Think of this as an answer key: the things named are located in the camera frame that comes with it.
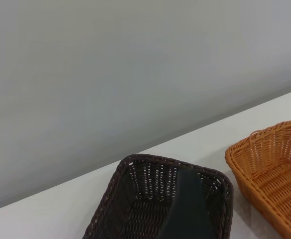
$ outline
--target white wall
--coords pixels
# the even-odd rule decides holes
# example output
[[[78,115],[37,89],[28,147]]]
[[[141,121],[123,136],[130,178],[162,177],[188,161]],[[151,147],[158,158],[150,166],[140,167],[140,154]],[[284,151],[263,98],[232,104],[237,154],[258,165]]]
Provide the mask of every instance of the white wall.
[[[0,206],[289,86],[291,0],[1,0]]]

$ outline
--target dark brown wicker basket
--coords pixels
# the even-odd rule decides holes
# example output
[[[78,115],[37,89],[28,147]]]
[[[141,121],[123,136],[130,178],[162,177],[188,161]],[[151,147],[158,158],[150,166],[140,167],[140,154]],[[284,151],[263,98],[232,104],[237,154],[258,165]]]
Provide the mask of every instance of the dark brown wicker basket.
[[[213,169],[148,154],[120,162],[83,238],[156,239],[176,195],[179,167],[197,170],[215,238],[228,239],[233,213],[229,179]]]

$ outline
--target white countertop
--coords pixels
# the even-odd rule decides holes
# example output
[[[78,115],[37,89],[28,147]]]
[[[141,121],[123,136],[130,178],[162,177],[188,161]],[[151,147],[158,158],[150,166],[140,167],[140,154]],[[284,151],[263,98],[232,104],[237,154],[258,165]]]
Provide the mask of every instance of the white countertop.
[[[281,238],[242,197],[227,166],[227,147],[255,130],[291,120],[291,93],[147,149],[225,173],[234,185],[231,239]],[[81,239],[118,162],[0,208],[0,238]]]

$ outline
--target wicker basket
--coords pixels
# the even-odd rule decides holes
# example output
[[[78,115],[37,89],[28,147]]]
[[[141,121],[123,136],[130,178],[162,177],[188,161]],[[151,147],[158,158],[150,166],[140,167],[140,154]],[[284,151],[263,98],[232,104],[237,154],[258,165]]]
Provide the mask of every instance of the wicker basket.
[[[120,162],[83,238],[156,239],[175,197],[179,167],[197,170],[215,238],[228,239],[233,213],[228,178],[216,170],[147,154]]]
[[[291,239],[291,121],[253,132],[225,158],[246,198]]]

